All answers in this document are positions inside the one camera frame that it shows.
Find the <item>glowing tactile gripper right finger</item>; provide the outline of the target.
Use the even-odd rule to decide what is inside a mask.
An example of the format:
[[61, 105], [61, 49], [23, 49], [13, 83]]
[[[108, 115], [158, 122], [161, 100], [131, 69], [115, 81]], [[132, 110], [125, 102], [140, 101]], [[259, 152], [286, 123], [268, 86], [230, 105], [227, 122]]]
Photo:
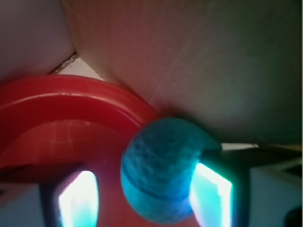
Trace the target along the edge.
[[201, 155], [190, 202], [201, 227], [300, 227], [302, 153], [245, 148]]

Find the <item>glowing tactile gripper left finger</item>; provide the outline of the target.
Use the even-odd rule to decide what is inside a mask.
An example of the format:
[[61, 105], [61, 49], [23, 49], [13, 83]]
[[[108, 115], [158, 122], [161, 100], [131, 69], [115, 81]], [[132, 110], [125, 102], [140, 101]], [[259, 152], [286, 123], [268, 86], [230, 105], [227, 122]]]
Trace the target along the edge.
[[0, 169], [2, 227], [95, 227], [98, 182], [82, 163]]

